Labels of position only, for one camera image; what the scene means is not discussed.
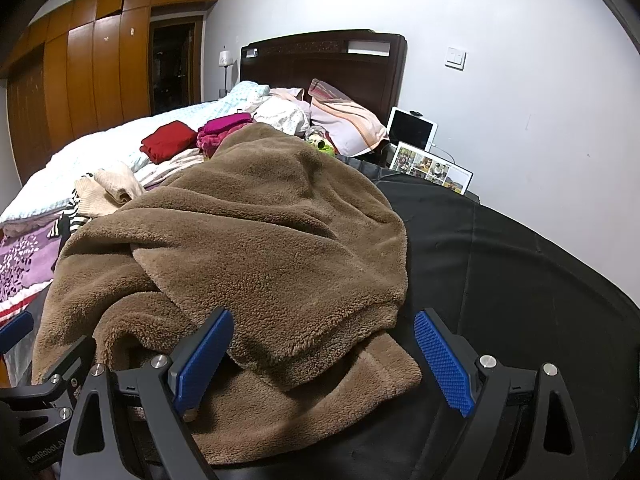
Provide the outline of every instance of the wooden wardrobe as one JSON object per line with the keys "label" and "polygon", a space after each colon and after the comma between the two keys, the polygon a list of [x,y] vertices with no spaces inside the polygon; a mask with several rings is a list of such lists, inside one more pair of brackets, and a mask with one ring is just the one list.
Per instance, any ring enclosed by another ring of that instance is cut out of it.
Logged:
{"label": "wooden wardrobe", "polygon": [[0,73],[22,183],[69,142],[148,116],[151,15],[215,1],[73,0],[32,23]]}

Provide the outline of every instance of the blue gripper pad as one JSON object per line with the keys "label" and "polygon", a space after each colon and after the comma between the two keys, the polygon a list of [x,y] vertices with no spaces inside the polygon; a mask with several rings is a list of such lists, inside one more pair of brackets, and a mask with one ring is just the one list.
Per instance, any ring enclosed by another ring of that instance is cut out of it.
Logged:
{"label": "blue gripper pad", "polygon": [[[200,334],[198,331],[191,337]],[[180,416],[200,404],[233,335],[234,317],[228,310],[222,310],[175,379],[174,408]]]}
{"label": "blue gripper pad", "polygon": [[33,316],[24,310],[0,328],[0,354],[6,354],[33,330]]}
{"label": "blue gripper pad", "polygon": [[447,404],[460,410],[462,416],[468,416],[475,406],[469,376],[423,310],[415,316],[414,333],[415,340],[447,399]]}

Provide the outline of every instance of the brown fleece blanket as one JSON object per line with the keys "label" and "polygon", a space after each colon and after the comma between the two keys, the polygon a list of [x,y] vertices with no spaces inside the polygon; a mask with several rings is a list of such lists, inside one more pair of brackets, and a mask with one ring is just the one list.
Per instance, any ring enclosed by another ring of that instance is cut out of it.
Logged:
{"label": "brown fleece blanket", "polygon": [[217,306],[236,331],[190,429],[209,463],[299,449],[420,381],[385,333],[407,287],[401,219],[364,176],[252,124],[80,229],[56,266],[34,378],[80,335],[111,369],[169,353]]}

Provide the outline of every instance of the photo collage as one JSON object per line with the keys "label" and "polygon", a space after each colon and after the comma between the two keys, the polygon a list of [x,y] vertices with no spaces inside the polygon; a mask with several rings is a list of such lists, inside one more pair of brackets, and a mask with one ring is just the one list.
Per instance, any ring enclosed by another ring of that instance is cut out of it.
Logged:
{"label": "photo collage", "polygon": [[438,184],[438,186],[447,187],[459,194],[464,194],[473,176],[470,171],[464,170],[448,160],[404,142],[399,143],[390,168],[423,178]]}

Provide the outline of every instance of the wall switch plate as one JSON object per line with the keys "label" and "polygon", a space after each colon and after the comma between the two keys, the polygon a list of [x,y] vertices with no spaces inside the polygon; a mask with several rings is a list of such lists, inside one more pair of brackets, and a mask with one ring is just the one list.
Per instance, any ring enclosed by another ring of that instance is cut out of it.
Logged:
{"label": "wall switch plate", "polygon": [[444,64],[458,70],[464,70],[466,61],[466,52],[456,48],[449,47],[447,49],[447,59]]}

